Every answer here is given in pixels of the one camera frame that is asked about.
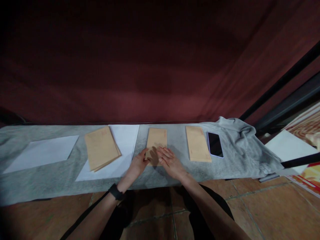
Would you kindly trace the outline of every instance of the watch strap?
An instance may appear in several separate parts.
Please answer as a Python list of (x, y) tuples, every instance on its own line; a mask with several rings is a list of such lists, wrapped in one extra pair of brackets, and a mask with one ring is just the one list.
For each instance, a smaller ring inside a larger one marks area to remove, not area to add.
[(123, 200), (124, 199), (124, 194), (120, 192), (117, 188), (117, 185), (114, 183), (110, 189), (109, 192), (116, 198), (116, 200)]

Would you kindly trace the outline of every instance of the hand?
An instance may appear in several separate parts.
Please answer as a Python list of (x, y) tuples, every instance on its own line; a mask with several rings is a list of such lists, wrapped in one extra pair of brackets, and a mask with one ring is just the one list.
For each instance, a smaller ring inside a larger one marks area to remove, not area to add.
[(145, 160), (145, 154), (148, 151), (148, 148), (143, 149), (137, 156), (132, 159), (131, 165), (126, 173), (128, 177), (136, 180), (144, 171), (149, 160)]
[(160, 164), (164, 167), (167, 173), (171, 177), (182, 182), (183, 178), (185, 178), (188, 173), (174, 153), (168, 148), (158, 147), (157, 154)]

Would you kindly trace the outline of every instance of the black phone screen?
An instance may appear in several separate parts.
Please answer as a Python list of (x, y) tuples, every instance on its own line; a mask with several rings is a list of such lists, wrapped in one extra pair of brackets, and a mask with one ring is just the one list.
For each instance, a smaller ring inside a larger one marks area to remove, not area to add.
[(215, 156), (223, 157), (219, 135), (208, 133), (208, 140), (210, 153)]

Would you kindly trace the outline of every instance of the kraft paper envelope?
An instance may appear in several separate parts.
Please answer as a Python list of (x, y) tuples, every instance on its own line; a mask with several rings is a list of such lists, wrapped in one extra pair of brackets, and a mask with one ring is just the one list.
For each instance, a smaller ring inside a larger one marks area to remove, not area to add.
[(88, 133), (84, 139), (91, 171), (97, 171), (121, 156), (109, 127)]
[(201, 127), (186, 126), (191, 161), (212, 162)]
[(159, 158), (156, 152), (157, 147), (167, 147), (167, 130), (160, 128), (149, 128), (147, 148), (145, 159), (149, 159), (148, 166), (160, 166)]

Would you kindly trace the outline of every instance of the person's left hand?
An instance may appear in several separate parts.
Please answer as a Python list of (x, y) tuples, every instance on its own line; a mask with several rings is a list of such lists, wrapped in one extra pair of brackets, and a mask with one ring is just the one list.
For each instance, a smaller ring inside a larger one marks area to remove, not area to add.
[(145, 154), (148, 148), (143, 149), (137, 156), (132, 159), (131, 165), (126, 175), (131, 179), (137, 179), (144, 171), (148, 163), (148, 159), (145, 159)]

